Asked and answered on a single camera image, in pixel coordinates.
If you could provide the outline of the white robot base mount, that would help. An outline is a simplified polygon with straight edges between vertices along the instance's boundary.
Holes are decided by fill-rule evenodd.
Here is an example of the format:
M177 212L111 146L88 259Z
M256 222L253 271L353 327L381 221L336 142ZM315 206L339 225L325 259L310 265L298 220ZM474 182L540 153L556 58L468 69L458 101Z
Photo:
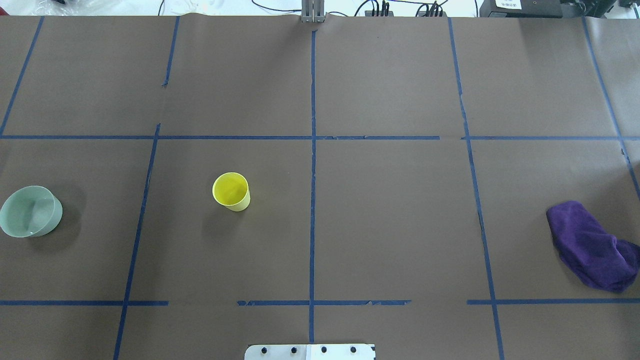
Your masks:
M375 360L374 344L254 344L247 347L245 360Z

